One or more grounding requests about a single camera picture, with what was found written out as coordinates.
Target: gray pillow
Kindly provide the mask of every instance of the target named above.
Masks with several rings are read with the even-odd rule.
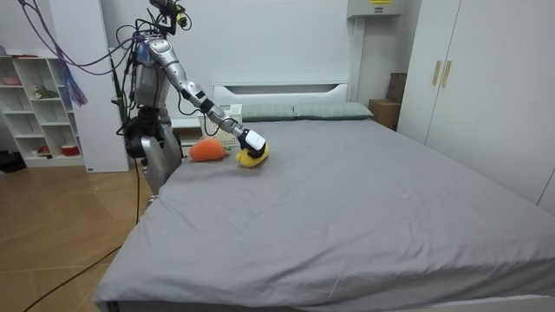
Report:
[[[294,120],[292,104],[243,104],[241,118],[246,122]]]
[[[298,119],[306,120],[364,120],[373,114],[356,102],[330,102],[295,104]]]

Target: mattress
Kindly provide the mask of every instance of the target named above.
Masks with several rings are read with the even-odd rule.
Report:
[[[368,312],[555,295],[555,217],[494,182],[370,120],[248,127],[269,158],[186,160],[97,286],[102,309]]]

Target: cardboard box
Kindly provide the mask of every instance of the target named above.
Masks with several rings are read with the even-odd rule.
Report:
[[[393,73],[389,80],[388,95],[386,97],[392,101],[402,103],[402,97],[405,94],[405,84],[407,83],[407,74]]]
[[[374,114],[372,117],[373,121],[397,131],[401,103],[390,100],[370,100],[368,108]]]

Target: orange plush toy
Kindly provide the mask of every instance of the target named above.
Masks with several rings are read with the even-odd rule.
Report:
[[[194,161],[214,161],[225,157],[225,148],[219,140],[204,139],[195,143],[189,151]]]

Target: robotic arm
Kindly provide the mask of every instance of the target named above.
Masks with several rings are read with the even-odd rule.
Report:
[[[172,44],[167,39],[155,38],[148,40],[147,46],[150,56],[164,70],[167,79],[181,93],[183,98],[190,101],[201,113],[206,114],[216,125],[220,125],[222,130],[236,136],[241,149],[248,149],[249,156],[257,159],[264,155],[265,139],[230,118],[223,109],[208,99],[197,83],[187,80],[186,71],[181,66]]]

